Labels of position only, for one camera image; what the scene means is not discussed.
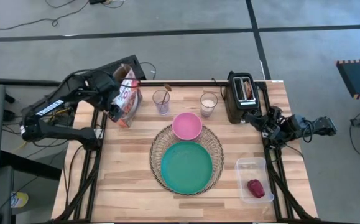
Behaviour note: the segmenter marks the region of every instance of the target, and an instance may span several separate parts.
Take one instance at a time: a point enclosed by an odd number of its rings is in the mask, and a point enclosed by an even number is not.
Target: plum
[[[261,198],[265,195],[264,188],[258,180],[250,180],[246,186],[256,198]]]

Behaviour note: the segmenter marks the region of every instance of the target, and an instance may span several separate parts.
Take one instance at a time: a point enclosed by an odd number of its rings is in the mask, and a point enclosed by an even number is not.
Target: clear plastic container
[[[262,157],[240,158],[235,164],[236,177],[238,178],[238,185],[241,191],[241,200],[246,203],[262,203],[271,202],[274,195],[268,183],[267,169],[265,168],[265,159]],[[247,183],[250,180],[260,181],[265,195],[261,198],[256,198],[251,194],[247,188]]]

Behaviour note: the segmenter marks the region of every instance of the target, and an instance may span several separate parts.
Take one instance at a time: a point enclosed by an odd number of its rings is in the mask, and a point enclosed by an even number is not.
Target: teal plate
[[[182,141],[166,150],[161,173],[164,182],[173,191],[190,195],[206,187],[213,173],[213,163],[203,146]]]

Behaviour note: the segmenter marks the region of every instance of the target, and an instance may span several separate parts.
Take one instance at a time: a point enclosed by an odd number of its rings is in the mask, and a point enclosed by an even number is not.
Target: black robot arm
[[[314,134],[333,136],[337,132],[335,124],[328,117],[308,121],[293,114],[286,118],[276,106],[271,106],[266,115],[245,114],[244,119],[262,133],[271,148],[284,147],[287,142],[298,138],[310,142]]]
[[[97,141],[93,128],[51,126],[41,118],[52,111],[71,107],[84,100],[117,121],[122,110],[113,105],[112,100],[118,96],[120,86],[111,74],[103,70],[79,70],[69,74],[55,91],[22,110],[22,138],[28,142],[43,138],[71,139],[81,142],[85,149],[98,148],[101,143]]]

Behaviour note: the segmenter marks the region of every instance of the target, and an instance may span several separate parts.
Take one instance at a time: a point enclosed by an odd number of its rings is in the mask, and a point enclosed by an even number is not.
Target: wire basket
[[[162,162],[162,158],[166,150],[173,144],[180,141],[182,140],[179,139],[176,135],[174,135],[172,125],[167,126],[163,130],[161,130],[160,133],[158,133],[158,135],[156,135],[152,143],[152,147],[150,149],[150,154],[149,154],[150,168],[154,173],[157,182],[163,188],[176,194],[181,194],[181,193],[172,190],[163,180],[160,163]],[[208,151],[211,161],[213,163],[213,172],[209,182],[206,184],[206,186],[203,189],[201,189],[200,191],[194,194],[181,194],[181,195],[197,195],[206,192],[217,183],[224,167],[223,147],[220,141],[218,140],[217,136],[210,129],[208,129],[206,126],[203,126],[202,132],[193,141],[202,145]]]

